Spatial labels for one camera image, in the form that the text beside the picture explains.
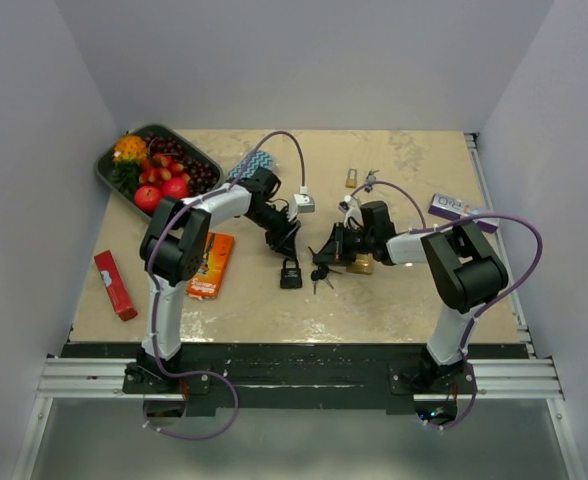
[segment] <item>gray floor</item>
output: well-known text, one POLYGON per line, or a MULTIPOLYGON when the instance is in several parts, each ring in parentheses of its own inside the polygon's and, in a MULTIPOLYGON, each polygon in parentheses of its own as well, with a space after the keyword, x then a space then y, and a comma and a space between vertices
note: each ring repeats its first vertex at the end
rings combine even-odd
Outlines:
MULTIPOLYGON (((228 414, 173 428, 204 432, 228 414)), ((544 401, 480 401, 445 433, 374 411, 242 410, 206 442, 142 423, 140 401, 56 401, 33 479, 567 478, 544 401)))

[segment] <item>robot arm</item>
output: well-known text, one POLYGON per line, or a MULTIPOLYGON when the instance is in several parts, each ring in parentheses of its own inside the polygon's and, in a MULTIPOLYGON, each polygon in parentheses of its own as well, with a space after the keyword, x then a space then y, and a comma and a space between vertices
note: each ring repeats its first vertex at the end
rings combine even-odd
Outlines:
POLYGON ((347 218, 355 218, 354 209, 345 202, 342 206, 346 220, 334 224, 314 263, 349 265, 359 253, 372 254, 385 265, 427 263, 443 308, 422 354, 420 387, 430 388, 460 373, 474 313, 508 282, 505 266, 481 230, 470 221, 442 232, 397 235, 384 202, 361 205, 363 224, 357 227, 347 218))
POLYGON ((157 337, 159 356, 169 360, 181 348, 180 324, 183 299, 187 282, 198 271, 206 250, 208 231, 232 217, 246 216, 264 228, 265 240, 276 253, 296 259, 295 237, 300 222, 287 208, 277 210, 269 203, 280 187, 280 180, 271 171, 259 168, 250 178, 230 187, 223 184, 218 193, 210 193, 207 199, 189 198, 176 200, 164 198, 141 243, 140 256, 145 268, 158 239, 168 222, 185 204, 197 206, 188 211, 177 224, 183 227, 180 238, 168 235, 161 244, 153 266, 154 278, 150 278, 150 305, 147 334, 143 349, 154 355, 152 338, 157 337), (154 299, 158 296, 158 305, 154 299), (152 331, 152 315, 156 312, 156 332, 152 331))

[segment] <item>wall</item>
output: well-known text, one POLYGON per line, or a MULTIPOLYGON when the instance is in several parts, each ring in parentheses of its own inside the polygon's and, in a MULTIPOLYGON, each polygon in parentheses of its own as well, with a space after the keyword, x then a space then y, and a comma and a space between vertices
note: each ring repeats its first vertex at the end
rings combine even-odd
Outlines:
POLYGON ((0 478, 46 353, 69 330, 105 195, 92 161, 115 124, 49 0, 0 1, 0 478))
MULTIPOLYGON (((588 0, 557 0, 480 136, 497 209, 545 239, 522 291, 539 355, 553 354, 588 470, 588 0)), ((522 271, 531 241, 507 227, 522 271)))
POLYGON ((121 128, 478 131, 552 0, 56 0, 121 128))

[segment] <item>orange package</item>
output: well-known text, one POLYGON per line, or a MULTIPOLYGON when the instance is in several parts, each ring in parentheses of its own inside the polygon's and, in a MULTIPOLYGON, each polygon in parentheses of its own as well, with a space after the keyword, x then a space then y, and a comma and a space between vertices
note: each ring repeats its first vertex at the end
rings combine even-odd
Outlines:
POLYGON ((216 298, 232 255, 234 237, 224 233, 207 234, 203 261, 198 273, 187 283, 187 294, 196 298, 216 298))

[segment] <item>bunch of keys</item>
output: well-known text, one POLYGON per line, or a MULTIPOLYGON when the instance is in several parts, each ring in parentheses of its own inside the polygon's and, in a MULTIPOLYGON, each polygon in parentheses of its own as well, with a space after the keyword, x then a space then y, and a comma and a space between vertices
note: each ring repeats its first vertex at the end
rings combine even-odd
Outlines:
POLYGON ((310 275, 310 277, 311 277, 313 285, 314 285, 314 295, 316 295, 316 284, 318 283, 319 280, 325 280, 325 283, 327 283, 330 286, 330 288, 332 290, 334 290, 334 285, 332 285, 332 282, 330 282, 330 279, 327 278, 327 275, 330 272, 336 273, 339 275, 341 273, 341 272, 337 272, 335 270, 331 270, 330 267, 328 267, 325 264, 318 265, 315 270, 312 270, 312 274, 310 275))

